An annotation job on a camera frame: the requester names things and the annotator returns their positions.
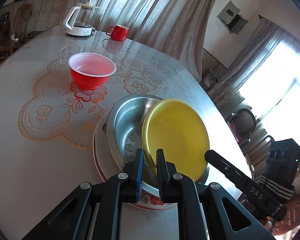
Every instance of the white ceramic plate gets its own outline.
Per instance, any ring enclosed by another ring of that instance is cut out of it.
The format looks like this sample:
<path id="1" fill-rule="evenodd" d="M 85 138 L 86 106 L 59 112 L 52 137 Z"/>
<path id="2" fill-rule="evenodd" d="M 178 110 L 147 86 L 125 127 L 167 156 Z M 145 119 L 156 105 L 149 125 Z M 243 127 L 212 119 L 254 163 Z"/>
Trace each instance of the white ceramic plate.
<path id="1" fill-rule="evenodd" d="M 122 172 L 115 163 L 107 142 L 106 122 L 108 114 L 109 112 L 104 114 L 98 122 L 92 143 L 94 162 L 103 181 L 107 181 L 111 176 Z M 177 206 L 176 203 L 164 204 L 160 198 L 144 191 L 141 192 L 141 200 L 132 205 L 147 210 L 165 210 Z"/>

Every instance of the electrical box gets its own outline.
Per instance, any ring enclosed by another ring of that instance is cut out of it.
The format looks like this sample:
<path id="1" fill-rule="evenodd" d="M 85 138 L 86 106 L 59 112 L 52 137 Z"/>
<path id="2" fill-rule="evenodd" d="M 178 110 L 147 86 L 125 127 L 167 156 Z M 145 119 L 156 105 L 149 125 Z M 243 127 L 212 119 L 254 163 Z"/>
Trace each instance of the electrical box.
<path id="1" fill-rule="evenodd" d="M 229 1 L 217 16 L 229 33 L 238 34 L 248 22 L 239 12 L 240 9 Z"/>

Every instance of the bright window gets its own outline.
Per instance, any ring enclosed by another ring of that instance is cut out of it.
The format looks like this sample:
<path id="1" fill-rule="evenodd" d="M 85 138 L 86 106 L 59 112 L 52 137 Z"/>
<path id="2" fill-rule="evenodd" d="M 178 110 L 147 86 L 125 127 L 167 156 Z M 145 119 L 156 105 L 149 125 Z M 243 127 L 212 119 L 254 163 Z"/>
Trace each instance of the bright window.
<path id="1" fill-rule="evenodd" d="M 283 41 L 240 88 L 245 102 L 276 141 L 300 145 L 300 55 Z"/>

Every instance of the white bowl rim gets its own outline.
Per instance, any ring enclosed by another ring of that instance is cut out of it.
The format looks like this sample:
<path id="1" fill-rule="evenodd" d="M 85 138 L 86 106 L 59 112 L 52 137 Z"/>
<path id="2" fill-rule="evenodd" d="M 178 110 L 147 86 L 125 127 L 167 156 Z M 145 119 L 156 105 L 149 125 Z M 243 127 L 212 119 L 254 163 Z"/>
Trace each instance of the white bowl rim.
<path id="1" fill-rule="evenodd" d="M 77 57 L 78 55 L 98 55 L 98 56 L 104 57 L 104 58 L 106 58 L 107 60 L 109 60 L 109 61 L 113 64 L 114 69 L 113 69 L 113 71 L 112 71 L 111 73 L 105 74 L 105 75 L 90 75 L 90 74 L 82 73 L 82 72 L 80 72 L 79 70 L 74 69 L 74 68 L 71 66 L 71 64 L 70 64 L 70 60 L 71 60 L 73 57 Z M 81 74 L 81 75 L 89 76 L 89 77 L 107 77 L 107 76 L 111 76 L 111 75 L 112 75 L 114 72 L 116 72 L 116 70 L 117 70 L 117 66 L 115 65 L 115 63 L 114 63 L 111 59 L 109 59 L 109 58 L 107 58 L 107 57 L 105 57 L 105 56 L 103 56 L 103 55 L 100 55 L 100 54 L 97 54 L 97 53 L 93 53 L 93 52 L 82 52 L 82 53 L 74 54 L 74 55 L 72 55 L 72 56 L 68 59 L 68 64 L 69 64 L 70 68 L 71 68 L 73 71 L 75 71 L 75 72 L 77 72 L 77 73 L 79 73 L 79 74 Z"/>

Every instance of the table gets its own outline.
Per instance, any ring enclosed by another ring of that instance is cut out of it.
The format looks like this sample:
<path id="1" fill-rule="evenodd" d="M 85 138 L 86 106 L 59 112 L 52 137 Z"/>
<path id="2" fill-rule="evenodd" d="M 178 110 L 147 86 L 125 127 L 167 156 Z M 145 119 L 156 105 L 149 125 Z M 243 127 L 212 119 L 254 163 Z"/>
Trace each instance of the table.
<path id="1" fill-rule="evenodd" d="M 67 61 L 79 52 L 109 57 L 116 73 L 96 90 L 78 88 Z M 0 228 L 8 239 L 21 239 L 81 182 L 101 183 L 91 150 L 94 128 L 120 98 L 135 93 L 187 102 L 203 119 L 210 148 L 251 176 L 221 114 L 177 60 L 102 32 L 74 38 L 57 26 L 0 65 Z M 213 181 L 235 198 L 241 194 L 210 166 L 207 184 Z M 122 240 L 178 239 L 177 208 L 124 204 L 122 214 Z"/>

